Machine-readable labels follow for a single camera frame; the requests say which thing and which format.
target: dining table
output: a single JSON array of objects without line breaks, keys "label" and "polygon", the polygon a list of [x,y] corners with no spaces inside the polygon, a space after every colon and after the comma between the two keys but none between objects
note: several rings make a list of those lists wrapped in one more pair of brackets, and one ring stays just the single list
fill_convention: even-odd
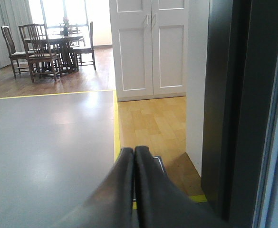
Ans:
[{"label": "dining table", "polygon": [[[64,35],[48,35],[48,40],[50,45],[55,47],[62,59],[62,73],[70,73],[76,70],[76,57],[72,53],[72,47],[70,47],[70,42],[79,41],[84,35],[82,34],[69,34],[68,36]],[[24,39],[25,42],[30,43],[29,38]],[[47,43],[46,37],[42,37],[41,41]]]}]

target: door handle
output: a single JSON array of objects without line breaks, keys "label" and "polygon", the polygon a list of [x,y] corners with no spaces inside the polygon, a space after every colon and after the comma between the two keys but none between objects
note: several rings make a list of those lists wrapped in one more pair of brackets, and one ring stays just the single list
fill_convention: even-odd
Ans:
[{"label": "door handle", "polygon": [[146,27],[147,27],[149,25],[149,15],[148,14],[146,15],[146,19],[145,20],[146,20]]},{"label": "door handle", "polygon": [[157,14],[155,13],[152,20],[154,21],[153,27],[157,24]]}]

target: flower vase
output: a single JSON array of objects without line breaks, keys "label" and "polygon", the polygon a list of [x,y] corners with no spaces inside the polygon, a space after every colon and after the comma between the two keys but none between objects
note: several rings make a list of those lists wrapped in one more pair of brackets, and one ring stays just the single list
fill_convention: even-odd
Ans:
[{"label": "flower vase", "polygon": [[68,36],[68,27],[66,25],[64,26],[64,36]]}]

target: yellow tape line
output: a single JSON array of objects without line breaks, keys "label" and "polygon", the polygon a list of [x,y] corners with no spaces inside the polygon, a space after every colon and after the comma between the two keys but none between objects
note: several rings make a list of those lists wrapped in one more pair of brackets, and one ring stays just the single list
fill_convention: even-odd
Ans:
[{"label": "yellow tape line", "polygon": [[190,196],[189,198],[196,203],[207,202],[205,195]]},{"label": "yellow tape line", "polygon": [[120,154],[121,144],[120,144],[119,111],[118,111],[116,91],[113,91],[113,95],[114,95],[114,145],[115,145],[114,158],[116,161],[116,159]]},{"label": "yellow tape line", "polygon": [[[189,198],[194,201],[195,203],[203,203],[207,202],[205,195],[198,195],[198,196],[189,196]],[[133,210],[137,210],[137,202],[133,202]]]},{"label": "yellow tape line", "polygon": [[23,98],[23,97],[36,97],[36,96],[53,96],[53,95],[64,95],[64,94],[84,94],[84,93],[106,92],[106,91],[115,91],[115,90],[108,89],[108,90],[82,91],[82,92],[70,92],[70,93],[59,93],[59,94],[40,94],[40,95],[27,95],[27,96],[10,96],[10,97],[0,97],[0,100],[1,99],[12,99],[12,98]]}]

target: white wall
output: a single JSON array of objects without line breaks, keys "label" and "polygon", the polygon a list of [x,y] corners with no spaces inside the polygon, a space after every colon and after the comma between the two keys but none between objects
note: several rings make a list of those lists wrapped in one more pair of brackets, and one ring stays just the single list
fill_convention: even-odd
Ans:
[{"label": "white wall", "polygon": [[189,0],[186,151],[201,176],[210,0]]},{"label": "white wall", "polygon": [[87,0],[87,13],[94,25],[94,45],[111,45],[109,0]]}]

